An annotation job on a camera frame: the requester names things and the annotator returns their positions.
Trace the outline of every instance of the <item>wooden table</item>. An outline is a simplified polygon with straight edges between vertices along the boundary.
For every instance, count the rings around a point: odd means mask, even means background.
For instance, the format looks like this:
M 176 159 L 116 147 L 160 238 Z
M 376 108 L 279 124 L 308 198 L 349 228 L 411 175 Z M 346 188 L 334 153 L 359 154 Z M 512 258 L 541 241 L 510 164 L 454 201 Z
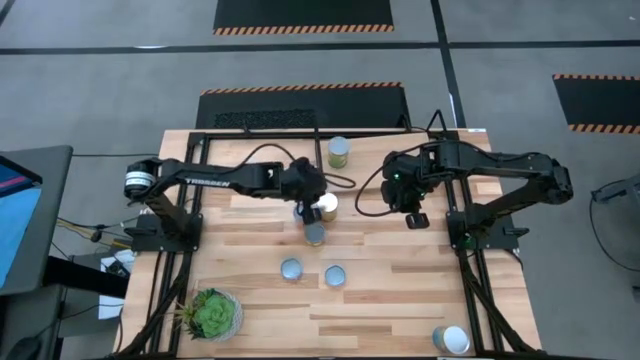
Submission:
M 160 157 L 182 160 L 188 135 L 187 130 L 165 132 Z M 459 135 L 461 140 L 490 150 L 483 131 L 463 129 Z M 326 164 L 323 142 L 324 168 L 361 186 L 390 151 L 425 140 L 424 133 L 353 139 L 349 164 L 341 170 Z M 209 163 L 236 165 L 265 142 L 275 141 L 212 141 Z M 296 157 L 315 159 L 313 140 L 277 142 Z M 275 148 L 263 149 L 252 161 L 289 163 Z M 381 199 L 380 181 L 378 176 L 365 191 L 360 204 L 365 211 L 388 209 Z M 501 195 L 495 178 L 471 177 L 470 187 L 475 202 Z M 177 191 L 172 188 L 167 195 L 175 199 Z M 440 353 L 431 340 L 435 327 L 459 325 L 470 334 L 458 261 L 449 246 L 444 186 L 422 204 L 431 221 L 426 230 L 407 229 L 402 214 L 363 217 L 354 209 L 355 190 L 330 186 L 330 191 L 340 201 L 338 218 L 326 224 L 325 245 L 315 248 L 306 245 L 294 224 L 291 202 L 257 200 L 224 189 L 204 190 L 206 226 L 193 257 L 187 296 L 211 287 L 227 290 L 243 304 L 245 320 L 240 333 L 221 344 L 191 341 L 183 334 L 178 357 L 436 356 Z M 122 313 L 124 345 L 145 323 L 156 256 L 144 253 L 136 258 Z M 288 257 L 304 265 L 304 276 L 297 283 L 280 276 L 280 264 Z M 486 257 L 496 305 L 526 342 L 539 347 L 520 265 L 500 250 L 487 251 Z M 346 285 L 337 290 L 327 287 L 323 279 L 324 270 L 333 264 L 347 273 Z M 486 314 L 479 303 L 478 309 L 485 346 L 490 349 Z M 169 332 L 167 319 L 161 350 L 167 347 Z

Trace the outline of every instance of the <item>tin can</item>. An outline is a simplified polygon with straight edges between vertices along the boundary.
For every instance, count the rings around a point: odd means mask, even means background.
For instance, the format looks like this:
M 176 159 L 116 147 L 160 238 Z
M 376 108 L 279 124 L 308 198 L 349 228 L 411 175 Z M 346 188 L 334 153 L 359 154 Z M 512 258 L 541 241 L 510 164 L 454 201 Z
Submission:
M 332 193 L 326 193 L 318 200 L 318 207 L 322 212 L 322 221 L 331 222 L 338 216 L 338 197 Z
M 347 281 L 347 274 L 341 266 L 333 265 L 324 272 L 324 281 L 333 288 L 340 287 Z
M 336 136 L 329 140 L 329 166 L 334 169 L 345 167 L 350 149 L 349 140 L 342 136 Z
M 318 203 L 311 205 L 311 210 L 317 211 L 314 209 L 320 209 L 318 207 Z M 302 219 L 302 203 L 298 203 L 293 207 L 293 221 L 296 223 L 296 225 L 298 225 L 299 229 L 302 229 L 304 227 L 304 220 Z
M 280 265 L 280 274 L 285 280 L 300 280 L 302 277 L 302 264 L 293 258 L 286 259 Z
M 433 330 L 433 344 L 438 350 L 462 355 L 469 350 L 469 336 L 459 326 L 438 326 Z
M 304 225 L 304 238 L 307 244 L 311 246 L 320 246 L 324 244 L 324 238 L 326 231 L 324 226 L 317 222 L 309 225 Z

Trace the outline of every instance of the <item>black floor mat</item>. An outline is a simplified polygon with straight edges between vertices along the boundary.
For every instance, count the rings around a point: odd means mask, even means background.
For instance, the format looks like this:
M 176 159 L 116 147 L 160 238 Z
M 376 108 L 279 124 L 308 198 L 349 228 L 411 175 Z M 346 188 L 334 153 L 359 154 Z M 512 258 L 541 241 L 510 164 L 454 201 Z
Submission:
M 389 0 L 219 0 L 214 35 L 390 32 Z
M 399 82 L 290 85 L 203 91 L 198 129 L 405 127 Z
M 640 133 L 640 77 L 557 74 L 553 83 L 569 129 Z

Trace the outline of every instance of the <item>green succulent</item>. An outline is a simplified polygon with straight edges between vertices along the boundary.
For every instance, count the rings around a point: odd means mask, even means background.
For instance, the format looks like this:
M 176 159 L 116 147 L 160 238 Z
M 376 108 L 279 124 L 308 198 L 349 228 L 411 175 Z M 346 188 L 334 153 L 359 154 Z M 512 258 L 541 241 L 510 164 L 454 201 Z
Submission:
M 229 331 L 235 305 L 214 289 L 208 289 L 176 313 L 193 338 L 213 338 Z

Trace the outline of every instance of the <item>orange striped edge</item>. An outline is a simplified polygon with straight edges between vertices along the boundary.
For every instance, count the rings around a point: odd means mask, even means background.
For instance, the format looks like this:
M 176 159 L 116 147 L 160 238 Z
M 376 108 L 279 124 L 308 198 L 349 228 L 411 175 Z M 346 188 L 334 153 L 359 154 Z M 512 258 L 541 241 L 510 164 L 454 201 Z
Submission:
M 287 35 L 287 34 L 317 34 L 317 33 L 350 33 L 350 32 L 393 32 L 395 27 L 388 24 L 369 25 L 291 25 L 291 26 L 245 26 L 230 28 L 215 28 L 213 35 Z
M 271 91 L 299 91 L 299 90 L 326 90 L 326 89 L 352 89 L 352 88 L 372 88 L 372 87 L 403 87 L 401 82 L 368 82 L 368 83 L 346 83 L 346 84 L 311 84 L 311 85 L 288 85 L 288 86 L 262 86 L 250 88 L 224 88 L 202 90 L 200 96 L 211 94 L 228 94 L 244 92 L 271 92 Z
M 577 74 L 553 74 L 553 80 L 581 79 L 581 80 L 640 80 L 640 76 L 628 75 L 577 75 Z
M 640 134 L 640 126 L 634 125 L 570 124 L 569 130 L 609 134 Z

